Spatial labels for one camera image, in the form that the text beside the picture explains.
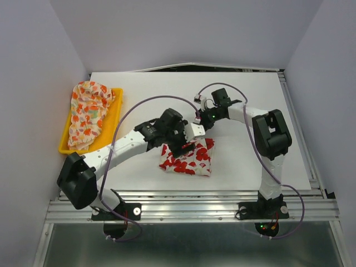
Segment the white red poppy skirt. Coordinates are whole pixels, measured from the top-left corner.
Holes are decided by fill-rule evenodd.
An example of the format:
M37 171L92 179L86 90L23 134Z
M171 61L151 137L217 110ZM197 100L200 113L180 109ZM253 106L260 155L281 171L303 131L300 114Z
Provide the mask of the white red poppy skirt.
M169 147L164 144L159 168L164 172L210 177L214 147L214 139L201 139L195 142L195 148L192 151L177 159L173 157Z

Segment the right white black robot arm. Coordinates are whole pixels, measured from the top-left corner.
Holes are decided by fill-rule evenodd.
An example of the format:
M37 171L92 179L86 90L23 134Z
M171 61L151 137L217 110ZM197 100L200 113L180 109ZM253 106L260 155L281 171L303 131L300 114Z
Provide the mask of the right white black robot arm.
M274 109L261 110L248 106L247 99L232 100L226 89L211 94L213 106L207 106L207 98L197 94L194 101L200 105L200 123L211 129L216 121L229 119L245 124L253 150L261 163L261 184L255 202L240 202L236 217L239 220L289 217L281 190L281 173L284 156L292 145L292 137L283 113Z

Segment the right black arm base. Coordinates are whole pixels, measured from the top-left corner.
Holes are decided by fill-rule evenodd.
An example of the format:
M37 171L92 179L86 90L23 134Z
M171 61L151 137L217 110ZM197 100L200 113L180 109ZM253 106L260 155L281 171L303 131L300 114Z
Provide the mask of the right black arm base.
M240 202L235 217L238 220L271 220L288 219L289 213L283 213L281 204L263 204L261 202Z

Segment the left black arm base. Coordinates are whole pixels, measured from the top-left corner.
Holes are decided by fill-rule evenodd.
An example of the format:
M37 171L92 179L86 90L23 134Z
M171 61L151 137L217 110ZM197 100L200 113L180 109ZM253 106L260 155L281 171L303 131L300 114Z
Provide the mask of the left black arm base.
M95 207L92 209L91 220L116 221L123 220L122 217L125 217L133 221L139 221L141 220L142 205L139 202L125 202L114 208L114 212L119 214L120 217L116 216L111 211Z

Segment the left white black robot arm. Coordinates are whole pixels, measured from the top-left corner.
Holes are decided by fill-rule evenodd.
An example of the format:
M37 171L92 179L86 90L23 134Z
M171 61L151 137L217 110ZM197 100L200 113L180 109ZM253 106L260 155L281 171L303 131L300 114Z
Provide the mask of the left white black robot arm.
M194 148L193 141L204 133L200 125L187 122L180 113L168 108L161 117L137 125L111 145L84 155L68 155L57 185L75 209L96 205L111 219L118 219L123 215L123 204L117 197L103 204L105 190L97 186L97 180L106 178L109 170L124 161L163 144L169 146L175 157L185 155Z

